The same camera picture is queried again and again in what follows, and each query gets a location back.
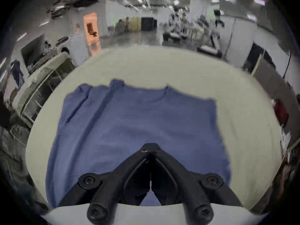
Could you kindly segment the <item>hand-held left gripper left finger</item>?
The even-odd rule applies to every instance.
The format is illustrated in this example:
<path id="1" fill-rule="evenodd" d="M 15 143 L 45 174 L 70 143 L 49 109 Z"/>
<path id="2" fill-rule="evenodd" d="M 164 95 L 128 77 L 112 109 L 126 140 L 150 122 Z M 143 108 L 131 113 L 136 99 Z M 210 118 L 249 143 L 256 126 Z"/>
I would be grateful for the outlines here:
<path id="1" fill-rule="evenodd" d="M 58 207 L 89 203 L 92 224 L 111 224 L 118 203 L 139 206 L 150 191 L 150 159 L 151 143 L 146 143 L 111 172 L 81 175 Z"/>

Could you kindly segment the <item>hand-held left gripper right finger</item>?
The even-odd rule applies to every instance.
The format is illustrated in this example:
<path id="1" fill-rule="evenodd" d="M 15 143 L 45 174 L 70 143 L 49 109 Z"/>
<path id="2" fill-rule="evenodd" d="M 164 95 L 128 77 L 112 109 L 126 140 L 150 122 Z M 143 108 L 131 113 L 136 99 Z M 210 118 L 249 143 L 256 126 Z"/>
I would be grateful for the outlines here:
<path id="1" fill-rule="evenodd" d="M 214 217 L 212 203 L 242 207 L 220 175 L 190 172 L 156 143 L 150 144 L 150 164 L 156 198 L 162 206 L 182 203 L 190 224 L 209 224 Z"/>

